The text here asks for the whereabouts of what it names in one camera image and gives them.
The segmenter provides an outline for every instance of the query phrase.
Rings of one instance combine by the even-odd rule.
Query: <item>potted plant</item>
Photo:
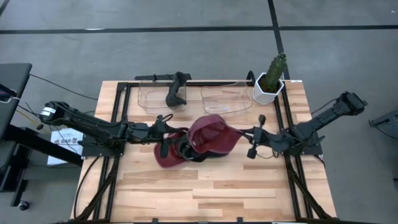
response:
[[[281,53],[274,58],[267,73],[261,73],[256,80],[253,90],[253,98],[260,105],[266,105],[275,100],[275,97],[284,87],[284,83],[280,80],[284,70],[286,69],[286,54]]]

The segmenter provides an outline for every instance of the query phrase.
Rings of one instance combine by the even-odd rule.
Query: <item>white pot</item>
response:
[[[267,74],[266,72],[261,73],[261,75],[257,78],[256,84],[254,85],[253,89],[253,99],[260,105],[266,105],[267,103],[274,101],[275,97],[280,93],[280,91],[285,86],[284,83],[281,80],[279,80],[280,87],[276,93],[267,93],[262,91],[259,85],[259,80],[261,77],[265,76],[266,74]]]

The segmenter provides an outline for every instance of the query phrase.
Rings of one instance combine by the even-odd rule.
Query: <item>clear plastic container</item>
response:
[[[140,82],[138,86],[138,105],[145,109],[148,114],[169,114],[183,112],[185,105],[168,107],[166,96],[169,94],[169,86],[172,81],[147,81]],[[187,100],[186,86],[178,89],[178,97]]]
[[[204,86],[201,90],[203,107],[208,114],[223,117],[246,113],[252,106],[252,88],[246,82],[225,86]]]

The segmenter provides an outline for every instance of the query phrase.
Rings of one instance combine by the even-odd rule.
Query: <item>chair wheel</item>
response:
[[[27,209],[29,208],[29,202],[26,202],[26,201],[21,200],[21,201],[19,202],[18,208],[19,208],[21,211],[27,210]]]

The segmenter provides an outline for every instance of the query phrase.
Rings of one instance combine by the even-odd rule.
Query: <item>black floor stripe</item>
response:
[[[375,26],[281,26],[279,30],[384,30],[398,29],[398,25]]]
[[[0,34],[108,34],[140,32],[206,32],[206,31],[262,31],[272,26],[209,26],[209,27],[153,27],[112,29],[49,29],[49,30],[0,30]]]
[[[282,52],[285,52],[285,50],[284,50],[284,45],[282,43],[282,37],[280,36],[279,25],[278,25],[278,20],[277,20],[273,0],[268,0],[268,6],[269,6],[270,14],[271,14],[271,19],[272,19],[272,27],[274,28],[276,47],[277,47],[278,53],[280,54]],[[289,69],[287,67],[286,67],[286,70],[284,71],[284,79],[290,80]]]
[[[7,7],[7,5],[8,5],[9,2],[10,2],[10,0],[4,0],[4,2],[1,4],[1,7],[0,7],[0,17],[1,17],[1,15],[2,15],[2,13],[4,12],[4,10],[6,9],[6,7]]]

